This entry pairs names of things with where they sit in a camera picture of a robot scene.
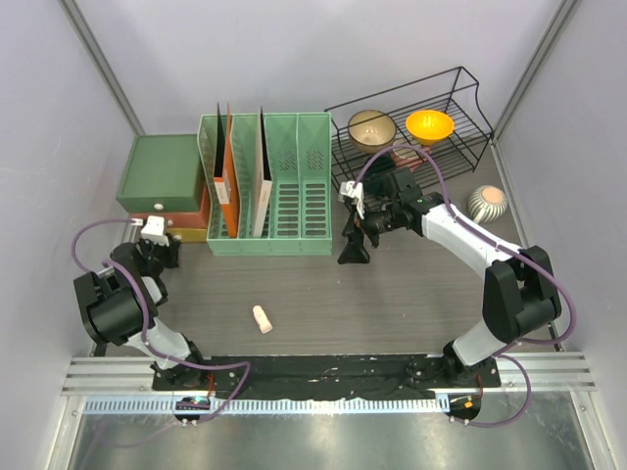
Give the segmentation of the orange folder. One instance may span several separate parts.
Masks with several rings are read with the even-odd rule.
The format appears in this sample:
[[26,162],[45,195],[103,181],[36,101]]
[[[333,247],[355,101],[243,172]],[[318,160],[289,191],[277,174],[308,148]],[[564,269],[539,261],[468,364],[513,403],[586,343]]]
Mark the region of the orange folder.
[[236,238],[239,230],[239,191],[231,145],[232,115],[230,108],[222,113],[217,107],[217,140],[213,181],[217,200],[229,238]]

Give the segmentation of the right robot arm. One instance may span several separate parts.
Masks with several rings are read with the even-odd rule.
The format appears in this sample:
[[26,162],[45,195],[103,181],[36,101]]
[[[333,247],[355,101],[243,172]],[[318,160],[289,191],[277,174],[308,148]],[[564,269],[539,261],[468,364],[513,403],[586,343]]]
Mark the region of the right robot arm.
[[442,372],[448,383],[467,385],[494,353],[560,317],[558,289],[543,249],[522,249],[493,237],[441,194],[424,194],[406,169],[386,175],[383,187],[386,203],[378,211],[368,211],[362,185],[341,184],[339,198],[352,209],[342,232],[347,244],[338,261],[368,263],[365,240],[376,246],[381,234],[406,229],[447,249],[480,276],[479,322],[443,348]]

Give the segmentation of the drawer box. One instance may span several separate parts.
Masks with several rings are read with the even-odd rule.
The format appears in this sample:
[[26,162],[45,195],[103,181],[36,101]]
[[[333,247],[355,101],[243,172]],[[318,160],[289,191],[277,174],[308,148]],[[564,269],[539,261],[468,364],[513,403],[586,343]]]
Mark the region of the drawer box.
[[133,217],[162,216],[184,243],[206,241],[211,199],[194,134],[134,139],[117,193]]

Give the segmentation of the white folder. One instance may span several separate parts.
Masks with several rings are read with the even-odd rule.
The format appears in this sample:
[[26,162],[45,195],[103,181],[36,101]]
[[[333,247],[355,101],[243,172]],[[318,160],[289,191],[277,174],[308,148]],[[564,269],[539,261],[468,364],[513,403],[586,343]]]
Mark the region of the white folder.
[[258,116],[255,151],[256,164],[252,198],[251,235],[254,238],[260,238],[264,231],[265,216],[272,188],[272,177],[266,145],[265,116],[263,109],[260,109]]

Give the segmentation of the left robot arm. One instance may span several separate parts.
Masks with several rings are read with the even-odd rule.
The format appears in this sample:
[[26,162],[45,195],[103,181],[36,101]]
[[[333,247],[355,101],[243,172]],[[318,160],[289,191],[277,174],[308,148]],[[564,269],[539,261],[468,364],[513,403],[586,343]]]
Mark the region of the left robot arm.
[[125,242],[115,247],[101,272],[86,271],[73,280],[82,325],[97,345],[134,348],[153,359],[159,390],[201,389],[209,367],[196,345],[158,318],[168,301],[161,279],[178,267],[180,243]]

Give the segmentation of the green file organizer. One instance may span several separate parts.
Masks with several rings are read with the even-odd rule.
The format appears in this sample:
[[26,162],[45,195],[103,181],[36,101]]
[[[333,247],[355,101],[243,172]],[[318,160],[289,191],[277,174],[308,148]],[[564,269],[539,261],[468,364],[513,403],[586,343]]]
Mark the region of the green file organizer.
[[240,213],[235,238],[227,234],[214,182],[218,133],[226,114],[200,117],[197,142],[211,197],[207,245],[215,256],[329,256],[331,222],[331,115],[265,113],[264,131],[270,188],[264,228],[253,235],[258,114],[232,116],[234,169]]

